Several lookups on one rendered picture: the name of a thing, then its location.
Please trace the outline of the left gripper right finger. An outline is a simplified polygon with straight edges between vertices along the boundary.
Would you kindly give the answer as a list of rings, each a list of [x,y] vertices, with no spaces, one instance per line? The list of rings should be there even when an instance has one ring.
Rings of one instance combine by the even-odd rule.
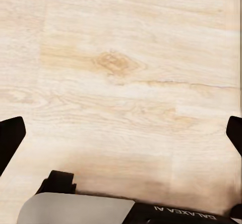
[[[226,134],[242,156],[242,118],[230,116]]]

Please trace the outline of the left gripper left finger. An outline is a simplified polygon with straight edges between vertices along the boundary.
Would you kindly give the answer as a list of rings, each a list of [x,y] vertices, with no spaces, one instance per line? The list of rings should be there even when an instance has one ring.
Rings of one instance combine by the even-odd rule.
[[[0,122],[0,177],[26,135],[21,116]]]

